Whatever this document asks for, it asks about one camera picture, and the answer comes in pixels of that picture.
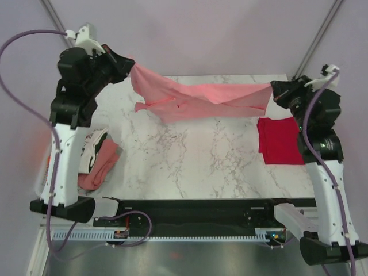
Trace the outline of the light pink t-shirt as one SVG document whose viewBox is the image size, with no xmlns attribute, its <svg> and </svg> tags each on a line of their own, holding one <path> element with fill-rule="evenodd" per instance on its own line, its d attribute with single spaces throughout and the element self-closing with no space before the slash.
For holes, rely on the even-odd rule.
<svg viewBox="0 0 368 276">
<path fill-rule="evenodd" d="M 272 94 L 269 83 L 184 85 L 137 63 L 130 76 L 134 92 L 144 99 L 135 104 L 135 111 L 149 111 L 165 124 L 210 117 L 262 117 Z"/>
</svg>

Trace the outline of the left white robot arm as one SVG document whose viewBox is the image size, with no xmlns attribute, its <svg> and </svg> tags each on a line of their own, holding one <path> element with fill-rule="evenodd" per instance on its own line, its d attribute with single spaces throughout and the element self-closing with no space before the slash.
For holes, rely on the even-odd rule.
<svg viewBox="0 0 368 276">
<path fill-rule="evenodd" d="M 48 178 L 40 198 L 31 201 L 31 211 L 78 223 L 92 218 L 95 200 L 78 194 L 77 181 L 83 143 L 98 106 L 95 99 L 108 84 L 124 81 L 134 65 L 106 44 L 102 53 L 74 47 L 60 54 L 61 78 L 47 120 L 52 129 Z"/>
</svg>

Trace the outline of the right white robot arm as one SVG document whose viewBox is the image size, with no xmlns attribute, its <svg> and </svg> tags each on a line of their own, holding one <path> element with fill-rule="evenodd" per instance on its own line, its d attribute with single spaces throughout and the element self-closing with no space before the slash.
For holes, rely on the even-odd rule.
<svg viewBox="0 0 368 276">
<path fill-rule="evenodd" d="M 297 145 L 312 182 L 317 207 L 315 224 L 293 204 L 267 208 L 269 226 L 283 224 L 299 241 L 301 255 L 310 266 L 351 264 L 367 258 L 367 244 L 351 221 L 343 181 L 343 150 L 333 127 L 341 114 L 340 95 L 329 89 L 335 77 L 322 80 L 320 89 L 306 76 L 271 82 L 274 102 L 290 110 L 299 134 Z"/>
</svg>

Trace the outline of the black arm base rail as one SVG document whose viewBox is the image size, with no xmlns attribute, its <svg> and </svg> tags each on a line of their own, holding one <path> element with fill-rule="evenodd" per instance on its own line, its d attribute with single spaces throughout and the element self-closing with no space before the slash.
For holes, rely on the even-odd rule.
<svg viewBox="0 0 368 276">
<path fill-rule="evenodd" d="M 95 227 L 128 227 L 137 236 L 225 236 L 252 235 L 256 228 L 279 228 L 274 218 L 276 204 L 298 205 L 297 200 L 120 200 L 117 214 L 131 214 L 114 220 L 95 220 Z"/>
</svg>

